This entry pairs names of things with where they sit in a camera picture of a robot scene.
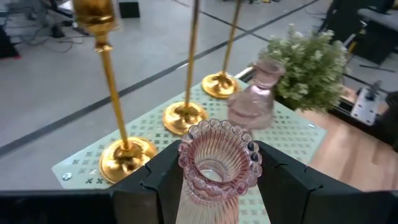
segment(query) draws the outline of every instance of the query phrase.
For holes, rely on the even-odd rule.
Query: pink glass vase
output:
[[[254,83],[245,90],[231,95],[228,100],[228,119],[248,131],[268,128],[272,124],[272,87],[285,73],[283,65],[271,59],[259,61],[254,69]]]
[[[251,135],[229,121],[201,121],[178,146],[183,186],[177,224],[235,224],[238,196],[257,184],[261,155]]]

